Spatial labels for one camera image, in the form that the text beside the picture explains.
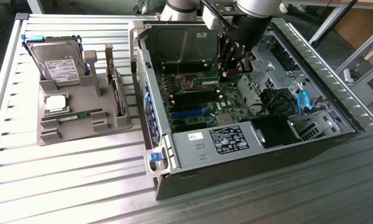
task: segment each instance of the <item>black ram slot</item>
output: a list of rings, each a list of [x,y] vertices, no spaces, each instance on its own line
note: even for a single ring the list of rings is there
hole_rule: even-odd
[[[171,112],[180,112],[180,111],[191,111],[202,109],[202,105],[199,104],[191,104],[191,105],[180,105],[170,108]]]
[[[168,75],[168,74],[208,71],[211,70],[211,68],[206,66],[206,64],[210,65],[210,63],[204,63],[204,62],[184,63],[184,64],[182,63],[164,64],[166,69],[163,70],[163,73]]]
[[[187,94],[176,94],[172,100],[175,100],[176,105],[188,105],[214,102],[218,100],[218,97],[216,91],[202,91]]]
[[[187,131],[194,131],[194,130],[203,129],[203,128],[207,128],[207,123],[206,122],[195,123],[195,124],[191,124],[191,125],[179,125],[179,126],[175,127],[175,131],[176,132],[187,132]]]

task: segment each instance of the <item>hard drive label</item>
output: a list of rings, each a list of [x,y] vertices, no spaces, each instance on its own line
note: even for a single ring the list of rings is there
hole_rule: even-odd
[[[46,61],[50,75],[56,82],[79,80],[74,59]]]
[[[232,153],[250,148],[239,126],[211,130],[211,135],[219,154]]]

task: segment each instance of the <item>motherboard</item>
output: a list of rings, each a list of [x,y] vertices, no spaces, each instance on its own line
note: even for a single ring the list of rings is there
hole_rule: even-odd
[[[248,108],[238,89],[242,77],[219,82],[216,62],[163,64],[156,79],[174,133],[223,126],[244,118]]]

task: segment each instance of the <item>hard drive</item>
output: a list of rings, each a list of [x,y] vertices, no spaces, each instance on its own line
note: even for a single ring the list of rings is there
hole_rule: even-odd
[[[79,77],[88,74],[80,37],[31,36],[24,46],[42,72],[42,79],[54,79],[58,86],[79,84]]]

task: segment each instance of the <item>blue ram slot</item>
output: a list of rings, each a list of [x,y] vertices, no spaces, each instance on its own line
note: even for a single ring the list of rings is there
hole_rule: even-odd
[[[200,115],[206,114],[207,109],[208,108],[194,110],[194,111],[172,113],[171,117],[172,118],[186,118],[186,117],[192,117],[192,116],[200,116]]]

